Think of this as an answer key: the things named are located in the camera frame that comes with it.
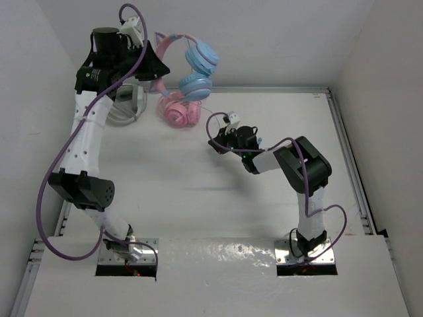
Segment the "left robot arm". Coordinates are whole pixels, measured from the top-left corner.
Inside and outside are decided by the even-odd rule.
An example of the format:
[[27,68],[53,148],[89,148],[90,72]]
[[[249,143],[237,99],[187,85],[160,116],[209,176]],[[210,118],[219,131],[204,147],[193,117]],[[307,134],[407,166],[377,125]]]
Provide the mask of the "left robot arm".
[[134,27],[95,28],[87,59],[76,74],[71,136],[43,184],[84,211],[102,235],[126,240],[131,226],[111,209],[114,183],[100,178],[100,145],[106,119],[124,81],[151,81],[170,72],[146,36]]

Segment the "blue pink cat-ear headphones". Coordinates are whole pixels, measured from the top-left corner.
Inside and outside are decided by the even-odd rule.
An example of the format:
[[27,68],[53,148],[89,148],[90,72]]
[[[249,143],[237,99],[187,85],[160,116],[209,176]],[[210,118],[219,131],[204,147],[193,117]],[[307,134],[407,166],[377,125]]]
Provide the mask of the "blue pink cat-ear headphones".
[[156,56],[162,60],[167,49],[177,40],[186,40],[194,43],[192,46],[188,45],[184,53],[185,60],[189,64],[192,73],[179,80],[177,96],[171,95],[161,77],[151,81],[149,92],[161,94],[179,102],[202,101],[211,94],[211,76],[217,69],[219,57],[209,45],[189,34],[170,34],[167,36],[162,32],[155,33]]

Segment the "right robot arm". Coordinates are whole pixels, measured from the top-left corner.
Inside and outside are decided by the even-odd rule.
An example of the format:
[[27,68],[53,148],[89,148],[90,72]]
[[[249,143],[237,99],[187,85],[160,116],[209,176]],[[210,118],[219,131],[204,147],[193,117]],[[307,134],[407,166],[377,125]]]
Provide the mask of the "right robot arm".
[[328,160],[304,137],[289,138],[289,145],[261,149],[257,127],[221,128],[208,144],[223,155],[232,152],[241,158],[245,170],[263,174],[281,170],[296,192],[299,206],[297,247],[301,256],[327,239],[323,224],[323,194],[332,174]]

